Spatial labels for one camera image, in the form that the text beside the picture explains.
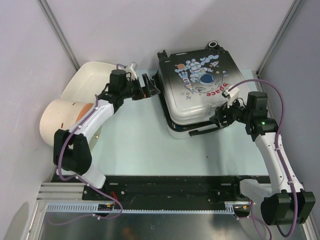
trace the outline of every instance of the orange object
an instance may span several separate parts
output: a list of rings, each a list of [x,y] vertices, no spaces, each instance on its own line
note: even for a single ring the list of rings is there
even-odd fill
[[[80,119],[82,119],[82,117],[83,117],[84,115],[86,115],[86,113],[92,108],[93,105],[94,105],[93,103],[88,103],[88,104],[86,104],[86,105],[81,109],[81,111],[80,111],[78,117],[76,118],[76,121],[75,121],[75,122],[78,122]]]

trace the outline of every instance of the astronaut print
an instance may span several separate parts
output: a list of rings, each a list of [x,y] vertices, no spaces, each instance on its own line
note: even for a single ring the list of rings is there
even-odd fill
[[[175,65],[176,69],[174,71],[182,79],[184,87],[190,93],[214,96],[229,85],[224,83],[224,76],[226,77],[227,74],[226,71],[219,69],[218,58],[218,54],[209,55],[199,60],[193,58],[185,63]]]

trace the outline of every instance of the gray wall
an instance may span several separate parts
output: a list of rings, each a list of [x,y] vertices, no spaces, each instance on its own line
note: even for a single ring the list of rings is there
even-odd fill
[[[293,0],[48,0],[79,64],[138,63],[157,52],[217,40],[242,69],[256,70]]]
[[[283,93],[282,131],[288,159],[306,190],[317,199],[314,214],[320,224],[320,1],[306,0],[262,78]],[[276,119],[281,115],[277,94],[266,88]]]
[[[41,115],[75,71],[36,0],[1,0],[0,32],[0,239],[18,240],[53,170]]]

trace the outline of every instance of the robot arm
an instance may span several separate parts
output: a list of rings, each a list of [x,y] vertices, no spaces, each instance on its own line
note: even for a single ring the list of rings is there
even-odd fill
[[[134,66],[132,63],[126,69],[113,70],[110,74],[110,83],[106,85],[108,90],[104,89],[97,96],[96,104],[87,114],[69,129],[59,129],[54,134],[54,164],[59,166],[59,158],[62,156],[62,169],[81,176],[97,189],[103,187],[106,177],[92,164],[92,155],[89,149],[89,141],[92,136],[108,118],[117,112],[124,103],[124,99],[140,100],[160,93],[146,74],[142,75],[145,86],[140,86]],[[132,78],[128,78],[127,73],[130,73]],[[64,148],[69,135],[71,138]]]
[[[303,185],[294,174],[286,153],[283,149],[281,135],[278,136],[278,148],[275,145],[278,131],[277,122],[268,118],[267,94],[264,92],[249,92],[247,103],[240,105],[239,89],[222,93],[228,102],[217,107],[210,120],[219,128],[229,126],[234,121],[244,123],[245,130],[261,152],[266,165],[271,189],[259,184],[255,179],[240,181],[240,193],[256,204],[260,205],[263,220],[268,225],[288,225],[293,221],[294,204],[290,183],[293,183],[298,203],[297,224],[306,222],[314,204],[312,192],[305,192]],[[281,151],[284,163],[280,160],[277,151]],[[288,180],[285,168],[292,180]]]

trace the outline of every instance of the metal sheet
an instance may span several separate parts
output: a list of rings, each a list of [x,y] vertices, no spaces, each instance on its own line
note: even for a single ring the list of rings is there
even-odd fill
[[[83,213],[46,213],[52,222],[72,220]],[[220,214],[122,214],[112,220],[93,217],[64,226],[44,223],[41,240],[260,240],[250,219],[237,221]],[[286,232],[289,226],[283,227]],[[276,227],[273,240],[283,240]],[[302,226],[297,226],[291,240],[305,240]]]

